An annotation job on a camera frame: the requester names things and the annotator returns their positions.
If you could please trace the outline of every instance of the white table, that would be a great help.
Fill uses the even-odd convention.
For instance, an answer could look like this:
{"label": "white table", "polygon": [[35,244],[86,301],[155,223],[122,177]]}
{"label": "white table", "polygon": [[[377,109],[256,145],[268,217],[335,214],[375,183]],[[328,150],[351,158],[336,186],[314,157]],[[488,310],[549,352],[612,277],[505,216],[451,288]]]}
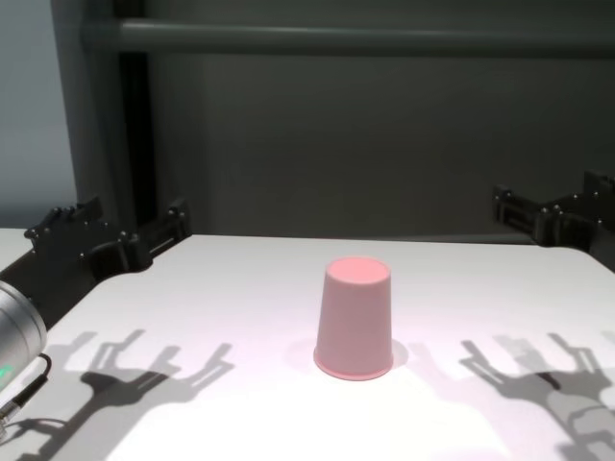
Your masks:
{"label": "white table", "polygon": [[[0,230],[0,266],[28,248]],[[325,266],[343,255],[392,269],[396,367],[372,381],[312,362]],[[611,460],[614,306],[615,275],[571,250],[195,236],[52,329],[50,383],[20,419],[69,423],[33,424],[0,459]],[[462,341],[505,376],[474,373],[478,352],[461,363]]]}

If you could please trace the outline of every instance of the horizontal bar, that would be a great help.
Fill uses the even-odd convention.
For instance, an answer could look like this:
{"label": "horizontal bar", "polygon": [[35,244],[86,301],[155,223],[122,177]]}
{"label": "horizontal bar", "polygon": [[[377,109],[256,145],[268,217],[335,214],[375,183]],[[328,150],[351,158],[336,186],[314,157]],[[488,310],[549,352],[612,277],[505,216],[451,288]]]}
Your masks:
{"label": "horizontal bar", "polygon": [[477,243],[490,245],[535,245],[522,233],[456,234],[456,235],[409,235],[382,237],[351,237],[351,240],[383,240],[403,242]]}
{"label": "horizontal bar", "polygon": [[127,19],[88,24],[88,49],[142,53],[308,56],[615,58],[612,31],[371,30],[183,24]]}

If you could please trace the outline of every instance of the upside-down cup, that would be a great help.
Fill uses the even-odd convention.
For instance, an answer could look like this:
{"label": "upside-down cup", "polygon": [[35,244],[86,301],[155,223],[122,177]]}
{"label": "upside-down cup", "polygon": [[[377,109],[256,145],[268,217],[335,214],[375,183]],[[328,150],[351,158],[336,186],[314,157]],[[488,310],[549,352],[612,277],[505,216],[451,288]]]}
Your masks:
{"label": "upside-down cup", "polygon": [[362,381],[393,366],[391,272],[370,257],[345,257],[327,267],[316,365],[341,379]]}

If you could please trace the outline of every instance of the black mount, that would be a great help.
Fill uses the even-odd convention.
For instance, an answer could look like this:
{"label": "black mount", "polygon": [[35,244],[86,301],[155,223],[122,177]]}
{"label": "black mount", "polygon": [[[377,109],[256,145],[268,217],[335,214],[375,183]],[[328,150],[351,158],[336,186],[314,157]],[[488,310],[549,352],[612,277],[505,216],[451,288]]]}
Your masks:
{"label": "black mount", "polygon": [[529,235],[538,245],[581,250],[615,272],[613,178],[586,172],[582,192],[542,204],[497,186],[493,204],[498,222]]}
{"label": "black mount", "polygon": [[102,216],[98,199],[52,209],[25,232],[33,249],[0,272],[0,280],[32,301],[47,328],[103,280],[146,270],[154,257],[191,235],[184,201],[138,232]]}

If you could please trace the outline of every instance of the green light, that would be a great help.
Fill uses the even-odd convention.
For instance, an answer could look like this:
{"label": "green light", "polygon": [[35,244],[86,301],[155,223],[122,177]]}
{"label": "green light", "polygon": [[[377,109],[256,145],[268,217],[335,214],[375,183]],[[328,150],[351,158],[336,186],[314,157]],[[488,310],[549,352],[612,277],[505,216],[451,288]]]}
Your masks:
{"label": "green light", "polygon": [[4,368],[0,368],[0,379],[2,379],[4,375],[8,375],[10,372],[12,372],[12,367],[9,365]]}

